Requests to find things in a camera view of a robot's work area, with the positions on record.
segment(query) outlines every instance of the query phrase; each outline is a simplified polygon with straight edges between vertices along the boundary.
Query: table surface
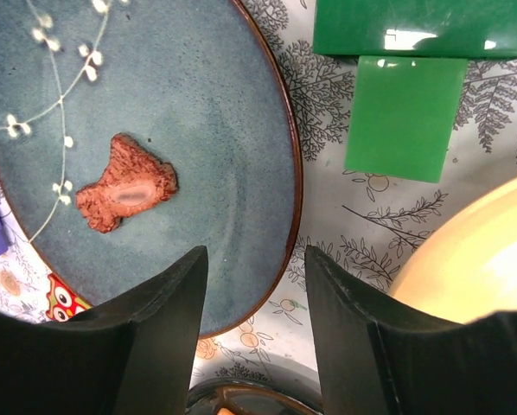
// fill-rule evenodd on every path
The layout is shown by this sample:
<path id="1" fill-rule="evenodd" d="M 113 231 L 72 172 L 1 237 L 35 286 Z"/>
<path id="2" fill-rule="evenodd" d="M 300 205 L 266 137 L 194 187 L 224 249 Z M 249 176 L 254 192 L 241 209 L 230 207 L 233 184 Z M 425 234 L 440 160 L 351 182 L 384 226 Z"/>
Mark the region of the table surface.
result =
<path id="1" fill-rule="evenodd" d="M 304 284 L 307 245 L 386 291 L 399 268 L 452 215 L 517 176 L 517 61 L 471 62 L 443 177 L 429 184 L 343 168 L 356 66 L 313 55 L 312 0 L 244 0 L 290 88 L 304 163 L 297 245 L 269 301 L 238 328 L 199 341 L 192 385 L 217 376 L 285 382 L 287 370 L 317 388 Z M 48 268 L 28 244 L 0 189 L 12 246 L 0 257 L 0 310 L 47 318 Z"/>

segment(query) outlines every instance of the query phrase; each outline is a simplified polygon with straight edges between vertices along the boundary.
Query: plate rim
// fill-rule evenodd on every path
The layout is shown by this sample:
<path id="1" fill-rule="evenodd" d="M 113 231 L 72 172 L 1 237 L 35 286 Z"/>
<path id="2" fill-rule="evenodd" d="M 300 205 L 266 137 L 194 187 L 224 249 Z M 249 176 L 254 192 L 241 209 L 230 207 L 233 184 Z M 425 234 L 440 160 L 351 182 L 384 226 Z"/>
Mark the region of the plate rim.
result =
<path id="1" fill-rule="evenodd" d="M 276 290 L 276 288 L 279 285 L 279 282 L 282 279 L 282 276 L 285 273 L 285 270 L 287 268 L 287 265 L 290 262 L 291 254 L 293 253 L 293 248 L 295 247 L 295 244 L 297 242 L 297 236 L 299 231 L 299 226 L 301 224 L 301 217 L 303 213 L 303 158 L 301 153 L 301 144 L 300 144 L 300 137 L 299 137 L 299 130 L 297 127 L 297 118 L 295 117 L 293 104 L 291 102 L 290 98 L 290 91 L 289 87 L 287 86 L 284 76 L 282 75 L 281 68 L 278 64 L 278 61 L 276 60 L 276 57 L 274 56 L 274 53 L 271 50 L 270 45 L 268 44 L 268 41 L 266 40 L 263 33 L 260 31 L 260 28 L 258 24 L 255 22 L 255 20 L 252 18 L 251 13 L 247 9 L 247 7 L 242 3 L 242 0 L 230 0 L 230 3 L 232 6 L 241 14 L 243 19 L 247 23 L 248 29 L 253 34 L 255 41 L 258 43 L 258 47 L 262 49 L 263 53 L 265 54 L 265 57 L 267 59 L 266 66 L 270 67 L 273 74 L 272 77 L 276 81 L 278 85 L 278 92 L 281 95 L 281 98 L 283 100 L 283 106 L 285 108 L 285 116 L 287 119 L 287 123 L 289 126 L 289 139 L 291 144 L 291 155 L 293 159 L 293 175 L 294 175 L 294 195 L 293 195 L 293 216 L 291 219 L 291 226 L 290 231 L 287 236 L 287 240 L 285 242 L 285 255 L 284 260 L 282 261 L 282 264 L 280 266 L 280 269 L 278 271 L 277 276 L 272 281 L 272 284 L 268 291 L 263 295 L 260 300 L 258 300 L 253 307 L 247 312 L 243 317 L 241 317 L 236 323 L 226 326 L 223 329 L 220 329 L 218 331 L 212 332 L 212 333 L 206 333 L 205 335 L 199 334 L 199 339 L 206 339 L 209 337 L 215 337 L 217 335 L 223 335 L 224 333 L 227 333 L 228 331 L 235 329 L 238 327 L 241 323 L 248 320 L 251 316 L 253 316 L 270 298 L 272 292 Z M 17 215 L 15 212 L 15 209 L 10 205 L 9 203 L 9 195 L 7 194 L 7 191 L 3 187 L 2 179 L 0 176 L 0 187 L 3 191 L 3 198 L 7 201 L 7 203 L 10 206 L 10 212 L 15 216 L 15 220 L 18 223 L 18 226 L 21 228 L 22 232 L 26 237 L 28 237 L 28 233 L 26 232 L 26 229 L 24 225 L 21 223 L 20 220 L 17 219 Z M 88 303 L 91 307 L 93 307 L 91 302 L 88 302 L 84 297 L 80 296 L 80 294 L 77 292 L 77 290 L 74 290 L 72 285 L 69 284 L 65 279 L 58 273 L 56 270 L 50 266 L 49 262 L 46 260 L 45 256 L 40 252 L 39 249 L 36 248 L 33 242 L 29 243 L 32 249 L 37 253 L 37 255 L 40 257 L 41 261 L 45 264 L 45 266 L 54 274 L 54 276 L 60 280 L 64 285 L 66 285 L 72 293 L 74 293 L 76 296 L 78 296 L 80 299 Z"/>

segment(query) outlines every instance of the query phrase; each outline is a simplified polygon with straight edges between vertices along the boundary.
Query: red and yellow toy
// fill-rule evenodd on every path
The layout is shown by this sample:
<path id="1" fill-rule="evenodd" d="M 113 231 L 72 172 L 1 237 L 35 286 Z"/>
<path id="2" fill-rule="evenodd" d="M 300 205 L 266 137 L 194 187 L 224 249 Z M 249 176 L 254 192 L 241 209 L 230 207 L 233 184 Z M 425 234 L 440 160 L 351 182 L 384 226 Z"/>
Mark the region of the red and yellow toy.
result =
<path id="1" fill-rule="evenodd" d="M 51 283 L 51 290 L 47 294 L 49 310 L 46 314 L 51 320 L 65 322 L 70 317 L 91 308 L 88 303 L 64 285 L 56 275 L 50 273 L 48 278 Z"/>

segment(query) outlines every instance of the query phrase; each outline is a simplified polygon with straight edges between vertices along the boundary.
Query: plate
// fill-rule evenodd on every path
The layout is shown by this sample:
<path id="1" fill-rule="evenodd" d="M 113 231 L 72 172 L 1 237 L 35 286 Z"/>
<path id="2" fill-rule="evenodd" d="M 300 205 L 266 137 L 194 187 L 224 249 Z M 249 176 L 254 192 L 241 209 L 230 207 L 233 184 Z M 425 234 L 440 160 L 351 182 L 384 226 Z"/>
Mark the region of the plate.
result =
<path id="1" fill-rule="evenodd" d="M 118 132 L 172 163 L 180 190 L 101 234 L 72 202 Z M 302 199 L 287 92 L 236 0 L 0 0 L 0 181 L 34 248 L 94 305 L 207 246 L 202 335 L 266 300 Z"/>

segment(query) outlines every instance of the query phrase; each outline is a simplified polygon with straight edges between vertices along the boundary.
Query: yellow bowl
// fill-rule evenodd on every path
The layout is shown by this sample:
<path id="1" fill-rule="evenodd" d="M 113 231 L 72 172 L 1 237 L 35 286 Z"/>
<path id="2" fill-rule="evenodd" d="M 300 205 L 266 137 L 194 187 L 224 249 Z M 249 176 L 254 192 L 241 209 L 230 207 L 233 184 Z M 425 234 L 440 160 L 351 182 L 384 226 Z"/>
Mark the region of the yellow bowl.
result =
<path id="1" fill-rule="evenodd" d="M 432 234 L 407 261 L 389 294 L 461 323 L 517 310 L 517 178 Z"/>

